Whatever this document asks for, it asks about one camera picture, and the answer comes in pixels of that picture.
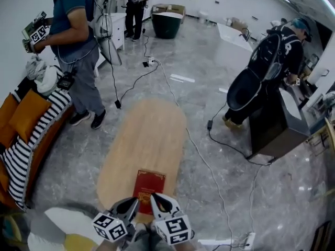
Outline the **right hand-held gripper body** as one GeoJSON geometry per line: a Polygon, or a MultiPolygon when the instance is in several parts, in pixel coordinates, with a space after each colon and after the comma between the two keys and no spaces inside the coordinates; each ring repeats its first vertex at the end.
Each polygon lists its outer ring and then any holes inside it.
{"type": "Polygon", "coordinates": [[[155,220],[155,229],[168,245],[176,245],[192,239],[191,224],[186,214],[164,220],[155,220]]]}

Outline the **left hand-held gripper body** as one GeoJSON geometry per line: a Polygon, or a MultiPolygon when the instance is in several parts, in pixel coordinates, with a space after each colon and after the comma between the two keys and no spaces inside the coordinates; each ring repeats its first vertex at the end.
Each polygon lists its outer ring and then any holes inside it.
{"type": "Polygon", "coordinates": [[[131,216],[115,211],[99,213],[92,221],[96,233],[103,239],[115,243],[128,235],[131,216]]]}

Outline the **red book with gold print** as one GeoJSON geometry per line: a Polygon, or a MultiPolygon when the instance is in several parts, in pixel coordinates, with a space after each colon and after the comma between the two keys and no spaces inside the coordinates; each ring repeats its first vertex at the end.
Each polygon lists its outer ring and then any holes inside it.
{"type": "Polygon", "coordinates": [[[162,193],[164,185],[164,174],[144,169],[138,170],[133,196],[139,199],[139,213],[152,214],[150,196],[152,193],[162,193]]]}

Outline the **white flower-shaped beanbag chair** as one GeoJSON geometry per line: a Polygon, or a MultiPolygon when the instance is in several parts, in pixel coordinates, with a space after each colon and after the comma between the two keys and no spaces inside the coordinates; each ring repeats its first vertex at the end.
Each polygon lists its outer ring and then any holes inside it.
{"type": "Polygon", "coordinates": [[[30,251],[96,251],[103,243],[92,226],[99,214],[94,206],[68,202],[50,207],[31,221],[30,251]]]}

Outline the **wooden coffee table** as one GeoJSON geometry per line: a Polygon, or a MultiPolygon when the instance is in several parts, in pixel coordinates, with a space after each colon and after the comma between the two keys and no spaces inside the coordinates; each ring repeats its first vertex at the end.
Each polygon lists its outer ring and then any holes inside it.
{"type": "Polygon", "coordinates": [[[177,105],[151,98],[126,113],[97,181],[103,209],[131,197],[139,170],[165,175],[163,193],[174,195],[186,138],[186,116],[177,105]]]}

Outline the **orange sofa with striped throw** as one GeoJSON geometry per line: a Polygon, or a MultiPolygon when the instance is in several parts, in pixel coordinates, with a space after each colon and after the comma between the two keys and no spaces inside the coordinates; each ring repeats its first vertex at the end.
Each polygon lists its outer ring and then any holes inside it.
{"type": "Polygon", "coordinates": [[[0,203],[26,210],[39,169],[67,118],[72,98],[47,97],[24,78],[0,106],[0,203]]]}

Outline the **person's grey trousers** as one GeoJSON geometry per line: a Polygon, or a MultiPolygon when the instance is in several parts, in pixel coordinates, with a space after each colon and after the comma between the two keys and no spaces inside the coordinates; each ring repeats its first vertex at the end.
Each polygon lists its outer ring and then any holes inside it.
{"type": "Polygon", "coordinates": [[[157,233],[140,231],[124,251],[175,251],[157,233]]]}

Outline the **dark vanity cabinet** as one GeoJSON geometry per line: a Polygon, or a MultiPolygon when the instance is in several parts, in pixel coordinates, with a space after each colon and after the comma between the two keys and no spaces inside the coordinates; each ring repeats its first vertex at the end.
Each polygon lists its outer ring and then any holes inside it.
{"type": "Polygon", "coordinates": [[[310,136],[306,118],[298,107],[291,88],[280,88],[249,117],[252,159],[258,154],[273,157],[270,162],[285,156],[310,136]]]}

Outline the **orange cushion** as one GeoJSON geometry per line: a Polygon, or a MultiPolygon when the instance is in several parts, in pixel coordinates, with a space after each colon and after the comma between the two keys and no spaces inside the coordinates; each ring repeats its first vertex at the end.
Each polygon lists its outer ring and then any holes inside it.
{"type": "Polygon", "coordinates": [[[18,102],[15,97],[9,93],[4,103],[0,108],[0,144],[6,149],[10,148],[17,132],[9,124],[13,114],[18,107],[18,102]]]}
{"type": "Polygon", "coordinates": [[[9,121],[9,125],[18,133],[20,138],[28,144],[36,124],[51,105],[51,102],[45,100],[30,89],[19,103],[9,121]]]}

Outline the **white round basket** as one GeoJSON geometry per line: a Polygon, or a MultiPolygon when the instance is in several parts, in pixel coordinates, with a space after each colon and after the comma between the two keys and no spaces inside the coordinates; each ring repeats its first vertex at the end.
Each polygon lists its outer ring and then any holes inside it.
{"type": "Polygon", "coordinates": [[[58,66],[47,66],[34,80],[37,92],[43,96],[49,96],[57,89],[57,83],[63,75],[58,66]]]}

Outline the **grey crumpled cloth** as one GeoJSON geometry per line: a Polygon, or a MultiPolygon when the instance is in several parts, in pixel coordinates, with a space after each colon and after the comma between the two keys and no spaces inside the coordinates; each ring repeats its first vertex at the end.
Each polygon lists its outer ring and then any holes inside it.
{"type": "Polygon", "coordinates": [[[33,81],[42,81],[47,70],[46,62],[39,57],[39,55],[33,55],[25,66],[26,77],[33,81]]]}

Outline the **white low table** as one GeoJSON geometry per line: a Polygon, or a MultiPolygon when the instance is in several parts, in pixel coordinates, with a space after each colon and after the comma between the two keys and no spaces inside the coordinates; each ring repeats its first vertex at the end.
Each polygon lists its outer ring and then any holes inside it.
{"type": "Polygon", "coordinates": [[[234,44],[252,52],[252,47],[246,41],[246,39],[243,37],[242,33],[239,30],[233,29],[223,24],[217,24],[217,28],[223,41],[234,44]]]}

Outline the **white dresser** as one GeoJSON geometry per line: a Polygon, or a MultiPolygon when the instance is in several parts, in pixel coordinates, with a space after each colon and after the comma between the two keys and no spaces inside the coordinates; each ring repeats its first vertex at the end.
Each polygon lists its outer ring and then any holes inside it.
{"type": "MultiPolygon", "coordinates": [[[[125,13],[111,13],[111,20],[113,26],[113,36],[112,41],[115,45],[115,48],[118,52],[125,50],[125,13]]],[[[98,68],[101,64],[106,61],[106,58],[103,57],[101,50],[99,50],[99,59],[95,66],[94,75],[96,78],[99,78],[99,71],[98,68]]]]}

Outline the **dark green tub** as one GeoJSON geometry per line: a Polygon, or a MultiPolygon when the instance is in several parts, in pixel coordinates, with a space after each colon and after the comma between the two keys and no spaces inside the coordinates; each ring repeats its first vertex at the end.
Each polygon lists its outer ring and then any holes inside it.
{"type": "Polygon", "coordinates": [[[178,33],[183,16],[177,13],[163,12],[151,14],[153,29],[158,38],[174,39],[178,33]]]}

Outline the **cardboard box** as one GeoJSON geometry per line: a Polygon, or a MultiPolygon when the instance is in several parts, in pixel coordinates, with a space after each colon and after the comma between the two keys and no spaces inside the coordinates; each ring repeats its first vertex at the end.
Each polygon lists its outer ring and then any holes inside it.
{"type": "Polygon", "coordinates": [[[181,15],[181,23],[184,22],[186,16],[186,8],[183,5],[175,4],[155,4],[151,8],[152,14],[158,13],[176,13],[181,15]]]}

